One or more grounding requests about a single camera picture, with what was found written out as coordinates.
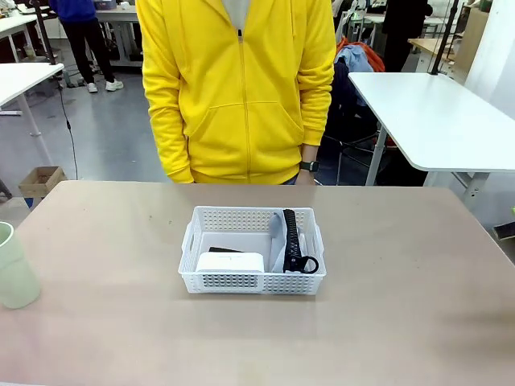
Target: hoodie drawstring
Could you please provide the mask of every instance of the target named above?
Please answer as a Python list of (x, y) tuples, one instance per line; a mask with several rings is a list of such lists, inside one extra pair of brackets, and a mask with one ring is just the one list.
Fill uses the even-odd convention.
[(180, 45), (183, 48), (184, 53), (184, 67), (186, 71), (189, 71), (189, 52), (187, 49), (186, 32), (184, 30), (183, 7), (180, 4), (180, 0), (177, 0), (177, 8), (179, 9)]
[(295, 5), (294, 5), (294, 1), (295, 0), (290, 0), (291, 34), (293, 35), (293, 37), (295, 37), (297, 35), (297, 29), (296, 29), (296, 25), (295, 25)]

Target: black object in basket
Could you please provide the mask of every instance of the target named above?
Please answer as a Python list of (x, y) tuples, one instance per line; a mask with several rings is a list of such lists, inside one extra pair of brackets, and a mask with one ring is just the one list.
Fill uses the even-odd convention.
[[(284, 220), (286, 221), (286, 250), (284, 252), (284, 265), (282, 271), (300, 272), (312, 274), (319, 270), (319, 262), (311, 256), (303, 257), (300, 252), (299, 234), (297, 233), (297, 221), (295, 212), (291, 209), (284, 209)], [(309, 260), (315, 263), (315, 268), (306, 271), (306, 265)]]

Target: hoodie zipper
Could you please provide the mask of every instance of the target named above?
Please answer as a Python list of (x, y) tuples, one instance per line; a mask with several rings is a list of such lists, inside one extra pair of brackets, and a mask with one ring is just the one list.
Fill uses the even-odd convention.
[(243, 32), (238, 30), (238, 46), (240, 48), (241, 88), (243, 94), (243, 109), (245, 110), (245, 131), (247, 134), (247, 182), (250, 183), (250, 133), (249, 133), (249, 106), (247, 105), (247, 86), (245, 82), (245, 62), (243, 56)]

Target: white plastic basket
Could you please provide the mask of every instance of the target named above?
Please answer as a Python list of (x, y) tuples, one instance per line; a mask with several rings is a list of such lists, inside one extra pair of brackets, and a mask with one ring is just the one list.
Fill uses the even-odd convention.
[[(319, 262), (316, 273), (195, 272), (200, 254), (212, 246), (260, 253), (267, 269), (270, 217), (274, 211), (282, 210), (278, 207), (195, 207), (192, 221), (186, 228), (179, 265), (187, 291), (190, 294), (316, 294), (326, 275), (320, 229), (313, 209), (291, 209), (295, 211), (297, 227), (305, 236), (307, 254)], [(314, 267), (314, 263), (309, 261), (306, 269)]]

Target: person in blue sweater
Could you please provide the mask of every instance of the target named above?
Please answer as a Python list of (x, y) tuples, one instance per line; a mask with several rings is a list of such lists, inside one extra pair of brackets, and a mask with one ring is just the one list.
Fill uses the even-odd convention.
[(109, 53), (97, 20), (93, 0), (49, 0), (49, 4), (59, 16), (72, 47), (79, 72), (88, 84), (88, 91), (97, 92), (98, 89), (86, 55), (86, 41), (104, 73), (105, 89), (116, 91), (123, 88), (123, 83), (114, 79), (113, 69), (109, 62)]

